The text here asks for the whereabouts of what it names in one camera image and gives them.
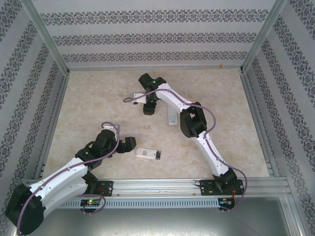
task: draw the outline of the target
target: robotic arm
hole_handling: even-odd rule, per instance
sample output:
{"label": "robotic arm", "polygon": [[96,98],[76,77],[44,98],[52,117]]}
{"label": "robotic arm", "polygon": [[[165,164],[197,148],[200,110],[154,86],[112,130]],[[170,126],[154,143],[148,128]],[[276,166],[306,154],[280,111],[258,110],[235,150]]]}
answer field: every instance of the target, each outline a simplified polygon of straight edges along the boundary
{"label": "robotic arm", "polygon": [[71,169],[69,167],[109,154],[114,150],[117,142],[119,142],[116,149],[117,153],[130,152],[135,148],[136,140],[134,137],[125,138],[126,142],[123,143],[122,140],[117,140],[117,134],[115,134],[114,131],[112,126],[105,126],[101,133],[98,134],[95,141],[89,142],[83,149],[79,150],[75,154],[75,157],[61,169],[29,187],[20,184],[14,189],[5,210],[5,215],[17,226],[22,207],[30,195],[56,173],[68,169],[53,178],[44,188],[39,190],[28,203],[20,227],[20,232],[23,235],[28,235],[36,230],[47,215],[69,199],[81,194],[97,193],[102,195],[102,193],[98,193],[96,189],[97,178],[90,172],[100,166],[102,160],[78,165]]}
{"label": "robotic arm", "polygon": [[205,135],[207,131],[207,121],[203,109],[200,107],[201,104],[198,102],[192,103],[181,97],[161,77],[153,80],[150,75],[146,73],[140,77],[139,82],[146,90],[146,94],[149,94],[145,97],[143,97],[142,93],[135,94],[135,98],[140,96],[141,98],[134,100],[134,104],[139,102],[144,103],[143,113],[145,115],[154,114],[157,100],[159,99],[165,101],[175,109],[177,113],[180,114],[180,127],[182,133],[187,138],[191,138],[200,147],[203,155],[207,159],[213,177],[216,180],[216,187],[222,193],[231,191],[231,187],[235,186],[237,177],[231,168],[222,163],[225,161],[213,144],[210,135]]}

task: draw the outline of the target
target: cable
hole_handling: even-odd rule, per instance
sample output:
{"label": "cable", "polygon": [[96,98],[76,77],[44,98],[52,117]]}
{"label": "cable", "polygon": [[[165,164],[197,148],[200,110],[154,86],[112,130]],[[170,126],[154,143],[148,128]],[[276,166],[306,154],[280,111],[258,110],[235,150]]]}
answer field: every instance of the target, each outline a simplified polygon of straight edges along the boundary
{"label": "cable", "polygon": [[97,158],[97,159],[94,159],[94,160],[89,160],[89,161],[80,162],[80,163],[74,164],[74,165],[72,165],[72,166],[70,166],[70,167],[68,167],[68,168],[65,168],[65,169],[59,171],[58,173],[54,174],[52,177],[50,177],[50,178],[49,178],[48,180],[46,180],[44,183],[42,183],[42,185],[39,186],[39,187],[29,196],[29,198],[28,198],[28,199],[26,200],[26,202],[24,203],[24,206],[22,207],[21,213],[20,213],[20,215],[19,215],[18,223],[17,223],[17,226],[16,226],[16,228],[17,228],[16,232],[17,232],[17,235],[18,235],[18,236],[22,236],[22,234],[21,234],[21,232],[20,232],[20,229],[21,229],[21,222],[22,222],[22,217],[23,217],[23,214],[24,214],[24,212],[25,212],[25,209],[26,209],[27,205],[29,204],[29,202],[31,201],[31,199],[35,196],[36,193],[38,193],[40,190],[42,190],[50,181],[52,181],[52,180],[53,180],[54,178],[56,178],[57,176],[61,175],[63,172],[69,171],[70,169],[72,169],[72,168],[74,168],[74,167],[77,167],[77,166],[80,166],[80,165],[85,165],[85,164],[89,164],[89,163],[92,163],[92,162],[95,162],[95,161],[103,160],[103,159],[107,158],[108,156],[112,155],[112,154],[116,151],[116,149],[117,149],[117,147],[118,147],[118,145],[119,145],[119,140],[120,140],[119,130],[118,130],[118,128],[117,128],[113,123],[108,122],[108,121],[105,121],[105,122],[102,123],[102,125],[101,125],[102,128],[104,127],[104,124],[109,124],[109,125],[111,125],[112,127],[114,127],[114,129],[116,130],[116,133],[117,133],[117,142],[116,142],[116,145],[115,145],[114,149],[113,149],[111,152],[109,152],[107,155],[103,156],[103,157],[100,157],[100,158]]}
{"label": "cable", "polygon": [[245,179],[244,192],[243,192],[243,194],[242,194],[242,196],[241,196],[241,198],[240,198],[238,204],[235,205],[235,207],[232,209],[232,210],[234,210],[234,209],[236,208],[236,206],[238,206],[238,205],[241,203],[241,201],[243,200],[243,198],[244,198],[244,196],[245,196],[245,193],[246,193],[246,190],[247,190],[248,180],[247,180],[247,177],[246,177],[246,175],[245,175],[245,173],[244,173],[243,171],[241,171],[241,170],[239,170],[239,169],[237,169],[237,168],[235,168],[235,167],[232,167],[232,166],[228,165],[227,163],[225,163],[224,161],[220,160],[220,158],[219,158],[219,157],[215,154],[215,152],[212,150],[212,148],[211,148],[211,146],[210,146],[210,143],[209,143],[209,141],[207,140],[207,137],[206,137],[206,136],[207,136],[208,133],[210,133],[210,132],[215,128],[215,126],[216,126],[216,124],[217,124],[217,119],[216,119],[216,117],[215,117],[215,114],[213,114],[213,112],[212,112],[210,109],[208,109],[208,108],[206,108],[206,107],[204,107],[204,106],[200,106],[200,105],[196,105],[196,104],[192,104],[192,103],[187,103],[187,102],[185,102],[184,100],[182,100],[175,92],[173,92],[173,91],[170,90],[170,89],[165,89],[165,88],[158,88],[158,89],[156,89],[156,90],[150,91],[150,92],[148,92],[148,93],[145,93],[145,94],[143,94],[143,95],[141,95],[141,96],[139,96],[139,97],[135,97],[135,98],[127,97],[127,98],[125,98],[125,99],[123,100],[123,102],[124,102],[124,103],[132,102],[132,101],[135,101],[135,100],[137,100],[137,99],[139,99],[139,98],[141,98],[141,97],[144,97],[144,96],[147,96],[147,95],[149,95],[149,94],[151,94],[151,93],[155,93],[155,92],[159,92],[159,91],[166,91],[166,92],[169,92],[169,93],[171,93],[172,95],[174,95],[174,96],[175,96],[180,102],[182,102],[184,105],[189,105],[189,106],[192,106],[192,107],[202,108],[202,109],[206,110],[207,112],[209,112],[210,115],[212,116],[212,118],[213,118],[213,125],[212,125],[212,127],[211,127],[208,131],[206,131],[205,134],[204,134],[204,138],[205,138],[205,140],[206,140],[206,143],[207,143],[207,145],[208,145],[210,151],[211,151],[212,154],[215,156],[215,158],[217,159],[217,161],[221,162],[223,165],[225,165],[225,166],[227,166],[227,167],[229,167],[229,168],[231,168],[231,169],[233,169],[233,170],[235,170],[235,171],[238,171],[239,173],[241,173],[241,174],[244,176],[244,179]]}

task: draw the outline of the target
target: beige floor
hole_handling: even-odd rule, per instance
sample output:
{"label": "beige floor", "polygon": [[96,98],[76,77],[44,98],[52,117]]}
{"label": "beige floor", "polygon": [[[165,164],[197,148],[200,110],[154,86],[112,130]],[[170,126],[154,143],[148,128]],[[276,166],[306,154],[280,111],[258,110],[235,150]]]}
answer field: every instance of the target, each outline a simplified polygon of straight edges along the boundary
{"label": "beige floor", "polygon": [[[122,102],[125,97],[143,92],[138,78],[145,72],[153,78],[161,76],[184,98],[198,101],[215,113],[218,123],[211,137],[227,163],[249,177],[269,176],[238,71],[212,69],[72,72],[45,177],[95,140],[100,124],[106,120],[121,125],[122,137],[134,136],[138,147],[160,149],[162,155],[160,161],[155,161],[136,158],[134,151],[115,154],[93,170],[96,177],[212,177],[195,143],[181,133],[179,125],[168,124],[165,102],[158,101],[153,116],[143,115],[142,104]],[[210,127],[212,119],[208,114],[206,119]]]}

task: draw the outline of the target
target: patterned wallpaper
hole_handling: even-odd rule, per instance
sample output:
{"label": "patterned wallpaper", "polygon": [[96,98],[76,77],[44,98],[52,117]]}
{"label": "patterned wallpaper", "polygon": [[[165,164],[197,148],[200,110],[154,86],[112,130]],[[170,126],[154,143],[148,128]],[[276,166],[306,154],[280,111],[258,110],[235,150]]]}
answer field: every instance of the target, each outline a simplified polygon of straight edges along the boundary
{"label": "patterned wallpaper", "polygon": [[34,178],[63,82],[18,0],[0,0],[0,235],[4,210],[22,179]]}
{"label": "patterned wallpaper", "polygon": [[315,235],[315,6],[290,0],[248,70],[278,169]]}
{"label": "patterned wallpaper", "polygon": [[34,0],[73,68],[241,66],[275,0]]}

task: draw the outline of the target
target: purple cable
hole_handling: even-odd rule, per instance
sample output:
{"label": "purple cable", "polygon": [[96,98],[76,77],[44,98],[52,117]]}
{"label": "purple cable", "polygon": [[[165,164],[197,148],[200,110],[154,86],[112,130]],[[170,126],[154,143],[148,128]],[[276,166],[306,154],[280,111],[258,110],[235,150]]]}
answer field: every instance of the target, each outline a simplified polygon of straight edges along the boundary
{"label": "purple cable", "polygon": [[30,195],[30,197],[26,200],[24,206],[22,207],[22,210],[21,210],[21,213],[20,213],[20,216],[19,216],[19,219],[18,219],[18,223],[17,223],[17,226],[16,226],[16,228],[17,228],[16,232],[17,232],[17,235],[18,235],[18,236],[22,236],[22,234],[21,234],[21,232],[20,232],[20,228],[21,228],[22,217],[23,217],[23,214],[24,214],[24,212],[25,212],[25,209],[26,209],[27,205],[29,204],[29,202],[31,201],[31,199],[35,196],[36,193],[38,193],[38,192],[39,192],[41,189],[43,189],[50,181],[52,181],[54,178],[56,178],[57,176],[59,176],[59,175],[62,174],[63,172],[66,172],[66,171],[68,171],[68,170],[70,170],[70,169],[72,169],[72,168],[74,168],[74,167],[80,166],[80,165],[85,165],[85,164],[89,164],[89,163],[92,163],[92,162],[95,162],[95,161],[103,160],[103,159],[109,157],[111,154],[113,154],[113,153],[116,151],[116,149],[117,149],[117,147],[118,147],[118,145],[119,145],[119,139],[120,139],[119,130],[118,130],[118,128],[117,128],[113,123],[108,122],[108,121],[102,123],[102,125],[101,125],[102,128],[104,127],[104,124],[109,124],[109,125],[113,126],[113,127],[115,128],[115,130],[116,130],[116,133],[117,133],[117,140],[118,140],[118,141],[116,142],[116,145],[115,145],[114,149],[113,149],[110,153],[108,153],[107,155],[105,155],[105,156],[103,156],[103,157],[100,157],[100,158],[97,158],[97,159],[94,159],[94,160],[89,160],[89,161],[80,162],[80,163],[74,164],[74,165],[72,165],[72,166],[70,166],[70,167],[68,167],[68,168],[65,168],[65,169],[59,171],[58,173],[54,174],[52,177],[50,177],[48,180],[46,180],[41,186],[39,186],[39,187]]}
{"label": "purple cable", "polygon": [[242,196],[241,196],[239,202],[238,202],[237,205],[236,205],[236,206],[238,206],[238,205],[240,204],[240,202],[243,200],[244,196],[245,196],[245,193],[246,193],[246,190],[247,190],[248,180],[247,180],[247,177],[246,177],[246,175],[245,175],[245,173],[244,173],[243,171],[241,171],[241,170],[239,170],[239,169],[237,169],[237,168],[235,168],[235,167],[233,167],[233,166],[230,166],[230,165],[226,164],[224,161],[220,160],[220,158],[219,158],[219,157],[215,154],[215,152],[212,150],[212,148],[211,148],[211,146],[210,146],[210,143],[209,143],[208,140],[207,140],[206,135],[207,135],[209,132],[211,132],[211,131],[215,128],[215,126],[216,126],[216,124],[217,124],[217,119],[216,119],[216,117],[215,117],[215,114],[213,114],[213,112],[212,112],[210,109],[208,109],[208,108],[206,108],[206,107],[204,107],[204,106],[200,106],[200,105],[196,105],[196,104],[192,104],[192,103],[186,103],[186,102],[185,102],[184,100],[182,100],[176,93],[174,93],[173,91],[171,91],[171,90],[169,90],[169,89],[165,89],[165,88],[158,88],[158,89],[156,89],[156,90],[154,90],[154,91],[145,93],[144,95],[141,95],[141,96],[135,97],[135,98],[127,97],[127,98],[125,98],[125,99],[123,100],[123,102],[125,102],[125,103],[127,103],[127,102],[132,102],[132,101],[135,101],[135,100],[137,100],[137,99],[139,99],[139,98],[141,98],[141,97],[144,97],[144,96],[147,96],[147,95],[149,95],[149,94],[151,94],[151,93],[159,92],[159,91],[170,92],[170,93],[171,93],[172,95],[174,95],[178,100],[180,100],[180,102],[182,102],[184,105],[189,105],[189,106],[192,106],[192,107],[202,108],[202,109],[204,109],[204,110],[206,110],[207,112],[210,113],[210,115],[211,115],[212,118],[213,118],[213,125],[212,125],[212,127],[211,127],[208,131],[206,131],[205,134],[204,134],[204,138],[205,138],[205,140],[206,140],[206,143],[207,143],[207,145],[208,145],[210,151],[211,151],[212,154],[216,157],[217,161],[221,162],[223,165],[225,165],[225,166],[227,166],[227,167],[229,167],[229,168],[231,168],[231,169],[233,169],[233,170],[238,171],[239,173],[241,173],[241,174],[244,176],[244,179],[245,179],[244,192],[243,192],[243,194],[242,194]]}

